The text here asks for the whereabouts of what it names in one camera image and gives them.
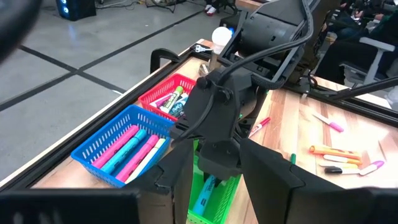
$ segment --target sneaker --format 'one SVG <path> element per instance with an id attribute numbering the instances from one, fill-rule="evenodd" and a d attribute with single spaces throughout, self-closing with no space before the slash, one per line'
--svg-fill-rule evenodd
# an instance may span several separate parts
<path id="1" fill-rule="evenodd" d="M 206 14 L 207 14 L 207 16 L 213 16 L 216 11 L 217 11 L 217 9 L 213 6 L 211 6 L 209 8 L 209 10 L 207 10 Z"/>
<path id="2" fill-rule="evenodd" d="M 395 86 L 386 96 L 385 99 L 390 105 L 398 103 L 398 86 Z"/>
<path id="3" fill-rule="evenodd" d="M 204 9 L 204 12 L 209 11 L 210 8 L 211 8 L 211 5 L 206 5 L 206 7 L 205 7 L 205 9 Z"/>

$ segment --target gray floor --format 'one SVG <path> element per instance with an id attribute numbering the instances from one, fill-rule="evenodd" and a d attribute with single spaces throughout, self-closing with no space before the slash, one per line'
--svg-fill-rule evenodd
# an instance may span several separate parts
<path id="1" fill-rule="evenodd" d="M 54 5 L 55 0 L 44 1 L 38 23 L 22 44 L 58 60 L 63 68 L 16 50 L 0 66 L 0 105 L 203 10 L 190 2 L 177 5 L 174 14 L 136 5 L 132 11 L 97 10 L 96 17 L 70 22 L 52 10 Z M 152 50 L 165 47 L 180 52 L 198 39 L 211 39 L 227 15 L 199 13 L 85 71 L 99 82 L 67 75 L 62 82 L 0 110 L 0 180 L 118 97 L 113 85 L 127 90 L 146 77 Z"/>

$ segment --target wooden tabletop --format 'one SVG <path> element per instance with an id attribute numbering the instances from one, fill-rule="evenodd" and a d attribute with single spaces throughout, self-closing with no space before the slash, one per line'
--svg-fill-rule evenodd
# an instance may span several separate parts
<path id="1" fill-rule="evenodd" d="M 199 42 L 211 47 L 209 41 L 200 40 Z M 203 62 L 200 59 L 191 58 L 175 72 L 195 80 L 198 78 L 198 68 Z M 345 88 L 322 79 L 318 79 L 318 82 L 328 88 Z M 384 99 L 376 96 L 363 95 L 360 97 L 363 100 L 369 100 L 380 105 L 386 103 Z M 313 117 L 312 110 L 342 125 L 345 131 L 338 133 L 330 129 L 326 124 Z M 301 168 L 344 188 L 398 187 L 398 175 L 395 174 L 395 170 L 398 169 L 397 128 L 386 126 L 311 98 L 302 100 L 300 95 L 287 90 L 269 92 L 257 122 L 266 117 L 270 117 L 271 121 L 251 139 L 265 147 L 281 152 L 286 159 L 290 157 L 290 153 L 294 149 L 297 149 L 297 165 Z M 363 166 L 377 160 L 386 161 L 386 164 L 364 177 L 358 175 L 325 175 L 323 169 L 317 165 L 322 158 L 308 152 L 308 148 L 314 144 L 359 151 L 363 154 Z M 104 188 L 110 186 L 92 176 L 82 165 L 69 157 L 42 180 L 38 181 L 34 187 Z M 257 223 L 244 177 L 241 178 L 238 185 L 227 223 Z"/>

